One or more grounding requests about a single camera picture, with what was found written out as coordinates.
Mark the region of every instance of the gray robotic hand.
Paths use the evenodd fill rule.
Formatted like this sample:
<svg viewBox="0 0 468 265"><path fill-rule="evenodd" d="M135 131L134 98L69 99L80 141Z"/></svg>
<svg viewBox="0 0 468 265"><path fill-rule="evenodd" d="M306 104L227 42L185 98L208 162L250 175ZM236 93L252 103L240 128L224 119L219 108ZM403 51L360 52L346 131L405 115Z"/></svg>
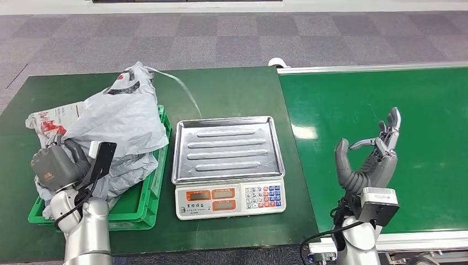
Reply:
<svg viewBox="0 0 468 265"><path fill-rule="evenodd" d="M335 148L335 163L338 183L346 192L360 195L365 187L387 187L395 171L397 156L395 152L400 129L400 112L392 108L387 116L388 124L379 122L378 137L365 139L349 146L348 140L342 138ZM348 149L355 150L362 146L373 146L374 149L363 165L356 171L351 169L348 160Z"/></svg>
<svg viewBox="0 0 468 265"><path fill-rule="evenodd" d="M39 182L52 192L81 181L91 167L79 144L72 139L64 142L72 154L72 161L60 146L60 139L61 135L56 143L41 148L31 161Z"/></svg>

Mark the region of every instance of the orange display panel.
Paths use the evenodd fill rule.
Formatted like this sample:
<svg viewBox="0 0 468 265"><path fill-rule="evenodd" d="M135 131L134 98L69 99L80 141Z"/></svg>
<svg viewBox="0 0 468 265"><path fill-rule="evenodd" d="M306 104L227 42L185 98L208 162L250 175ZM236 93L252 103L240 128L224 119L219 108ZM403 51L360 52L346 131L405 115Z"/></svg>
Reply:
<svg viewBox="0 0 468 265"><path fill-rule="evenodd" d="M234 189L214 189L211 191L211 197L213 199L227 199L234 198L235 196Z"/></svg>
<svg viewBox="0 0 468 265"><path fill-rule="evenodd" d="M217 200L213 202L213 211L234 210L236 208L235 200Z"/></svg>
<svg viewBox="0 0 468 265"><path fill-rule="evenodd" d="M195 200L210 200L211 193L209 190L195 190L192 192L186 192L187 201L192 202Z"/></svg>

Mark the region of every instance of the scale keypad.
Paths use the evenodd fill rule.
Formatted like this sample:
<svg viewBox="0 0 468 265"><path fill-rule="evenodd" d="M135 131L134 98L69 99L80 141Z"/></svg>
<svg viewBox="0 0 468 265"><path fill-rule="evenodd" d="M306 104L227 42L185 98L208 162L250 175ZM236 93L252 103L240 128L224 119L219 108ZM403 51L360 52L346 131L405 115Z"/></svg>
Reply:
<svg viewBox="0 0 468 265"><path fill-rule="evenodd" d="M281 186L268 185L245 188L247 209L281 207Z"/></svg>

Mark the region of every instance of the gray carpet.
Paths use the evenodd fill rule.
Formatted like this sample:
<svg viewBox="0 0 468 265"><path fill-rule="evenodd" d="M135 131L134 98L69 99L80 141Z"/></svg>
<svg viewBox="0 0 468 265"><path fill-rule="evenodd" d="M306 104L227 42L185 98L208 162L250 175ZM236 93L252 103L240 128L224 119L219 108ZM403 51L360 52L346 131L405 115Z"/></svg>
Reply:
<svg viewBox="0 0 468 265"><path fill-rule="evenodd" d="M31 75L468 60L467 12L0 16L0 113ZM117 258L116 264L299 264L297 248Z"/></svg>

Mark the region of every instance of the digital scale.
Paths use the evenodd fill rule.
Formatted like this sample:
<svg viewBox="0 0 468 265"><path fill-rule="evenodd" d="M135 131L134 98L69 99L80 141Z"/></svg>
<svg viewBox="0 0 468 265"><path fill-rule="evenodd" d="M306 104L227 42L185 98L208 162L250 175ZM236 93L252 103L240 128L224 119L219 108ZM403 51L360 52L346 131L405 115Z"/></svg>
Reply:
<svg viewBox="0 0 468 265"><path fill-rule="evenodd" d="M284 165L273 118L177 124L172 183L181 220L281 213Z"/></svg>

